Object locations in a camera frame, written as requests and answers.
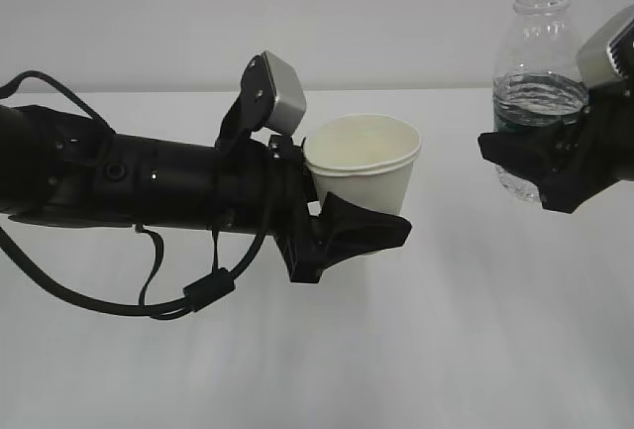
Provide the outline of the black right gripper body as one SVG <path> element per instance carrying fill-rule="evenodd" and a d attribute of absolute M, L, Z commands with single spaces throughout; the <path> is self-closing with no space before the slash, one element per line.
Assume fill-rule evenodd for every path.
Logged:
<path fill-rule="evenodd" d="M 572 214 L 619 181 L 633 179 L 633 81 L 593 88 L 575 125 L 558 142 L 539 182 L 541 206 Z"/>

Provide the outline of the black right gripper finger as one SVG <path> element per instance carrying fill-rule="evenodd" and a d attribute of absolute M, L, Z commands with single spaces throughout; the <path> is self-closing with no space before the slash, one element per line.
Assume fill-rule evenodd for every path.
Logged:
<path fill-rule="evenodd" d="M 579 186 L 574 169 L 574 126 L 529 128 L 522 133 L 488 132 L 477 138 L 481 156 L 537 186 Z"/>

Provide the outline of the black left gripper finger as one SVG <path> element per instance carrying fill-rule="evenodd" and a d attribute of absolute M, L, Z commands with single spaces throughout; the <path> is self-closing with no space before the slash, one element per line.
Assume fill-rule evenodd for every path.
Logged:
<path fill-rule="evenodd" d="M 372 211 L 327 192 L 315 224 L 320 268 L 324 271 L 351 258 L 400 248 L 411 230 L 405 218 Z"/>

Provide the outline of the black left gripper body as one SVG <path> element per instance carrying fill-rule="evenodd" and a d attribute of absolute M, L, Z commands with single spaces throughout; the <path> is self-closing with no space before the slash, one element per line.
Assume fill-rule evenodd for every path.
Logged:
<path fill-rule="evenodd" d="M 260 187 L 255 205 L 255 237 L 247 250 L 251 264 L 264 238 L 273 236 L 289 279 L 294 283 L 317 283 L 324 262 L 316 237 L 316 218 L 308 204 L 316 200 L 312 179 L 300 147 L 287 136 L 273 135 L 265 145 L 248 140 L 249 158 L 258 169 L 255 184 Z"/>

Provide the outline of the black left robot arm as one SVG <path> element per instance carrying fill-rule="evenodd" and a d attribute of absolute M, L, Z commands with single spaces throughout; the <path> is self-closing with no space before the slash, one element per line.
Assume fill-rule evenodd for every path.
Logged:
<path fill-rule="evenodd" d="M 357 256 L 401 247 L 398 216 L 334 193 L 317 200 L 302 151 L 283 135 L 212 147 L 118 134 L 97 121 L 30 105 L 1 110 L 1 210 L 50 227 L 264 231 L 291 281 L 316 283 Z"/>

